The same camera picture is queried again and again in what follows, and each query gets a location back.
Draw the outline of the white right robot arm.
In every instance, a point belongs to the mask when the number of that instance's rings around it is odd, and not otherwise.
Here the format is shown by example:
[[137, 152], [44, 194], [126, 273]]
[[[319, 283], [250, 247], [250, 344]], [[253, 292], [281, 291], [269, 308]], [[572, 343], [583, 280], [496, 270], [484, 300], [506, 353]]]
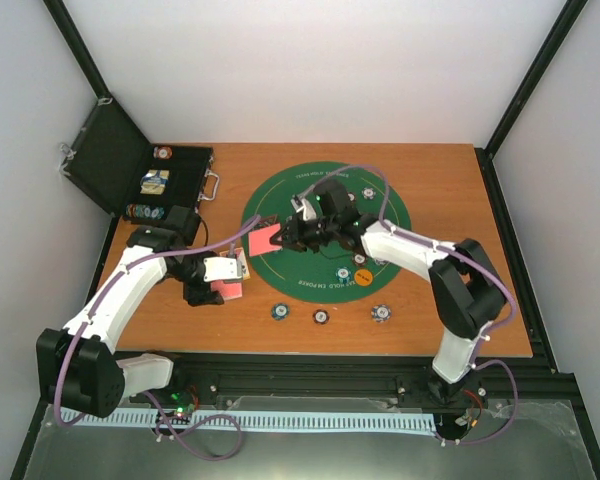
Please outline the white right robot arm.
[[319, 205], [313, 207], [305, 195], [293, 197], [294, 213], [271, 243], [305, 252], [336, 242], [427, 281], [443, 325], [428, 390], [435, 402], [450, 403], [473, 369], [479, 345], [504, 306], [513, 302], [485, 250], [473, 239], [440, 242], [395, 225], [383, 213], [362, 213], [337, 180], [320, 182], [312, 191]]

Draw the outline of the white purple chip stack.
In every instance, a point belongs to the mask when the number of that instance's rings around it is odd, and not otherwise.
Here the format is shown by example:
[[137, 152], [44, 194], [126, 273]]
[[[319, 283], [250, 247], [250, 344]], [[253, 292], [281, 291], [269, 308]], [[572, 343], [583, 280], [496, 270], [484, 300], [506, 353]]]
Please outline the white purple chip stack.
[[379, 304], [372, 307], [371, 317], [377, 323], [386, 322], [391, 316], [392, 311], [386, 304]]

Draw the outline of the red backed playing card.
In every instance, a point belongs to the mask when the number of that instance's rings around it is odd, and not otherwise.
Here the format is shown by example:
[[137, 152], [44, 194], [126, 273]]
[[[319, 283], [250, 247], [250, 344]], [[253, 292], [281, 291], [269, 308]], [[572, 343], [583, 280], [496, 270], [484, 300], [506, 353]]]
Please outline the red backed playing card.
[[260, 256], [276, 252], [282, 249], [280, 245], [271, 242], [271, 237], [280, 230], [280, 224], [276, 223], [248, 234], [248, 253], [250, 257]]

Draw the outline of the orange big blind button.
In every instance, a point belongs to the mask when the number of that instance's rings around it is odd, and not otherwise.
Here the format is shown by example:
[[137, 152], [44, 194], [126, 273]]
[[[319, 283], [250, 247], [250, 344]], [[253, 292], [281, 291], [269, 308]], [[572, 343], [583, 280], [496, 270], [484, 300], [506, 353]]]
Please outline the orange big blind button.
[[370, 286], [373, 283], [373, 280], [374, 280], [374, 274], [366, 268], [358, 269], [354, 273], [354, 281], [359, 286], [363, 286], [363, 287]]

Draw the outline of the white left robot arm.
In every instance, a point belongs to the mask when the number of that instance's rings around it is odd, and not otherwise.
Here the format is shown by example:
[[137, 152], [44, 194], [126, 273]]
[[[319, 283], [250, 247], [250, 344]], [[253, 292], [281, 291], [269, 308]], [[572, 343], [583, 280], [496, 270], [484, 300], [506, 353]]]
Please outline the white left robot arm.
[[139, 225], [114, 271], [83, 309], [62, 329], [46, 329], [38, 337], [41, 396], [52, 404], [59, 424], [68, 423], [63, 409], [105, 418], [124, 399], [147, 390], [170, 403], [186, 395], [188, 378], [176, 369], [173, 355], [143, 353], [118, 360], [115, 352], [145, 296], [167, 278], [182, 283], [183, 298], [192, 307], [223, 304], [205, 276], [215, 252], [183, 252], [200, 223], [194, 209], [175, 206], [165, 219]]

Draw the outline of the blue poker chip stack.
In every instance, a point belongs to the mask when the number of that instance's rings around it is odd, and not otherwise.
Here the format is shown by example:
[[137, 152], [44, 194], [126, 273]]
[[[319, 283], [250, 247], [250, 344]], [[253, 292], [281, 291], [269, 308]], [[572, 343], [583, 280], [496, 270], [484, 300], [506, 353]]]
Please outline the blue poker chip stack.
[[277, 303], [271, 309], [271, 316], [274, 320], [280, 321], [288, 317], [290, 308], [285, 303]]

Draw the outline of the red playing card deck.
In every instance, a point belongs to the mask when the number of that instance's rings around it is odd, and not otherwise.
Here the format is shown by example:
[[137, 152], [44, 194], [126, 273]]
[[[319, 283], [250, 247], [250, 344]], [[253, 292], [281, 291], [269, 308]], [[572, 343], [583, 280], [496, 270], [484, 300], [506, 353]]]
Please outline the red playing card deck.
[[217, 280], [211, 283], [211, 290], [218, 292], [224, 301], [235, 300], [243, 296], [243, 284], [241, 282], [228, 283]]

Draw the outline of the triangular dealer button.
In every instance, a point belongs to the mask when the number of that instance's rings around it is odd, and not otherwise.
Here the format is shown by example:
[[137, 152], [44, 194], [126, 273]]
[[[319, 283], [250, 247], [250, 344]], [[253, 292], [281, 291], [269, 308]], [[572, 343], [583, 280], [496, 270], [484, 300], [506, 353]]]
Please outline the triangular dealer button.
[[256, 224], [256, 229], [267, 228], [277, 223], [278, 216], [276, 214], [269, 215], [260, 219], [260, 221]]

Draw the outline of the dark red chip stack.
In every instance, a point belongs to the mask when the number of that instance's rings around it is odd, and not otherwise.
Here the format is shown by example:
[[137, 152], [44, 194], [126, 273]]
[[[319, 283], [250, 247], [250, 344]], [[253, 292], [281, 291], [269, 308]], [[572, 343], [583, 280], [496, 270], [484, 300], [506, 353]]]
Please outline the dark red chip stack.
[[329, 313], [324, 309], [318, 309], [313, 313], [313, 321], [319, 325], [325, 325], [330, 320]]

